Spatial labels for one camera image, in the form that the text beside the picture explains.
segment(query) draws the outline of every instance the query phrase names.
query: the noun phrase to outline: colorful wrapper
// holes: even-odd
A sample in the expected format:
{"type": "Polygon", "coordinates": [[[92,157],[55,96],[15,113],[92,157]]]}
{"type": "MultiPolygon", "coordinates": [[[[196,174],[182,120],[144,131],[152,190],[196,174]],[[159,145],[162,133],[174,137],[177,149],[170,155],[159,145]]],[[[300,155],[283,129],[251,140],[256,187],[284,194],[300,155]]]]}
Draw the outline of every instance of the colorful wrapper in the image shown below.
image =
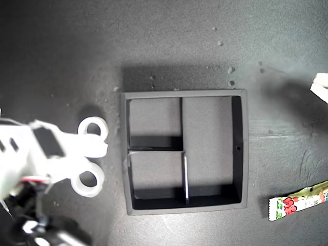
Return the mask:
{"type": "Polygon", "coordinates": [[[281,219],[286,215],[307,209],[328,201],[328,181],[305,187],[303,190],[286,197],[269,200],[269,220],[281,219]]]}

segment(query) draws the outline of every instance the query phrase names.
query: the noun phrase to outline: black tray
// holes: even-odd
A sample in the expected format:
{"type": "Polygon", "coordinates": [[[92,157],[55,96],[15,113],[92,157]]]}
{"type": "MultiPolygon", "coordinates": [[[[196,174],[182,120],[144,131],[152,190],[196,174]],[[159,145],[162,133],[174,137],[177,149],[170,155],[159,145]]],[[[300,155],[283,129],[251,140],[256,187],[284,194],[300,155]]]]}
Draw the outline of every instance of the black tray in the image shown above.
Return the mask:
{"type": "Polygon", "coordinates": [[[129,215],[247,207],[245,90],[121,95],[129,215]]]}

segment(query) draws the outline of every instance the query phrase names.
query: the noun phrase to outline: gray table surface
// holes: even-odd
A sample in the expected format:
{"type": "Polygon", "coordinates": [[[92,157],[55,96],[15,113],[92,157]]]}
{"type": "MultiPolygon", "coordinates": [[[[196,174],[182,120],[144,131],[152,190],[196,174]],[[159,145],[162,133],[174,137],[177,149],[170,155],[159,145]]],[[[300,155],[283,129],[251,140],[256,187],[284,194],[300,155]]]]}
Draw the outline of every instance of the gray table surface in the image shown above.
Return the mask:
{"type": "Polygon", "coordinates": [[[328,105],[309,91],[328,72],[327,13],[327,0],[1,1],[2,116],[76,132],[99,109],[110,129],[103,191],[84,198],[64,181],[48,212],[94,245],[328,244],[328,204],[267,218],[269,197],[328,180],[328,105]],[[249,96],[248,208],[127,216],[119,93],[234,87],[249,96]]]}

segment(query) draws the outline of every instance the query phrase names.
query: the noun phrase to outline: cable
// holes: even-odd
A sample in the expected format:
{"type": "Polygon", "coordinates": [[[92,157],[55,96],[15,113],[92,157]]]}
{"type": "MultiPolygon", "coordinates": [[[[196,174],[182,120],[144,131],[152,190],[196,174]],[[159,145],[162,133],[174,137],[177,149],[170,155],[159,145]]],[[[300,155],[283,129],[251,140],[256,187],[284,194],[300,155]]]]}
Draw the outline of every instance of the cable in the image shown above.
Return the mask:
{"type": "Polygon", "coordinates": [[[20,179],[21,182],[41,182],[41,183],[49,183],[50,178],[46,176],[25,176],[20,179]]]}

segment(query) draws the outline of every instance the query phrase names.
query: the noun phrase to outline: white object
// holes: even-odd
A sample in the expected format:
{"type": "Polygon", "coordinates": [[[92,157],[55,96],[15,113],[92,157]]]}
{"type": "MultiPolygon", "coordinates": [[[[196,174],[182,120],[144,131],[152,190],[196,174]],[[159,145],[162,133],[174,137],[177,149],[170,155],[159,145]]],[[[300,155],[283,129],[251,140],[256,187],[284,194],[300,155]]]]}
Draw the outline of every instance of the white object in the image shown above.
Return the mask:
{"type": "Polygon", "coordinates": [[[25,233],[27,234],[32,234],[33,233],[33,229],[38,225],[37,221],[34,220],[28,220],[25,222],[25,224],[23,225],[22,229],[25,233]]]}
{"type": "Polygon", "coordinates": [[[328,104],[328,74],[318,73],[313,80],[310,90],[328,104]]]}
{"type": "Polygon", "coordinates": [[[88,126],[92,123],[99,126],[100,137],[103,141],[105,141],[108,136],[109,130],[106,121],[104,121],[100,117],[88,117],[82,120],[80,125],[78,126],[77,133],[79,135],[88,134],[88,126]]]}
{"type": "Polygon", "coordinates": [[[69,178],[74,191],[86,197],[96,196],[103,187],[105,178],[102,169],[86,158],[106,155],[108,145],[100,136],[68,134],[56,125],[36,120],[25,126],[0,125],[0,141],[5,147],[3,151],[0,150],[0,199],[7,197],[25,176],[49,175],[52,183],[69,178]],[[33,133],[38,128],[53,133],[64,157],[48,158],[45,155],[33,133]],[[12,139],[18,148],[13,146],[12,139]],[[96,186],[82,184],[79,175],[85,171],[96,177],[96,186]]]}
{"type": "Polygon", "coordinates": [[[39,246],[50,246],[50,243],[41,237],[36,237],[34,241],[39,246]]]}

